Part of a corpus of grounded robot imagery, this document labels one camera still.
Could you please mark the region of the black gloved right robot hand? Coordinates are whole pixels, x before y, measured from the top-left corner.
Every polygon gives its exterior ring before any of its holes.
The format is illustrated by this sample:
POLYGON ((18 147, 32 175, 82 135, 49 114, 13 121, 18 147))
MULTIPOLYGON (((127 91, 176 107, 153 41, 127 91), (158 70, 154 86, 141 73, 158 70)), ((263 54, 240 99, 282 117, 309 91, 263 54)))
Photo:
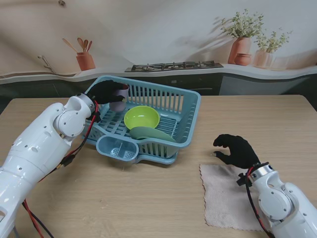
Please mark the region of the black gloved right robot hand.
POLYGON ((214 140, 213 146, 229 148, 230 155, 225 155, 220 151, 214 152, 215 156, 227 165, 249 169, 254 164, 260 163, 251 145, 241 136, 221 134, 214 140))

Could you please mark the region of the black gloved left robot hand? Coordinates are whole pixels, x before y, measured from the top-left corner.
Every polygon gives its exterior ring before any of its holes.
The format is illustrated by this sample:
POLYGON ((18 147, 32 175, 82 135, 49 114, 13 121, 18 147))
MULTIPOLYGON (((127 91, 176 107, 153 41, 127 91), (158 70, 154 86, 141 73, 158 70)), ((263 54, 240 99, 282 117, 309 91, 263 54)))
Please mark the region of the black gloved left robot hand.
POLYGON ((124 84, 114 82, 113 80, 106 80, 95 84, 86 95, 98 104, 107 104, 123 101, 124 97, 115 95, 118 90, 124 89, 124 84))

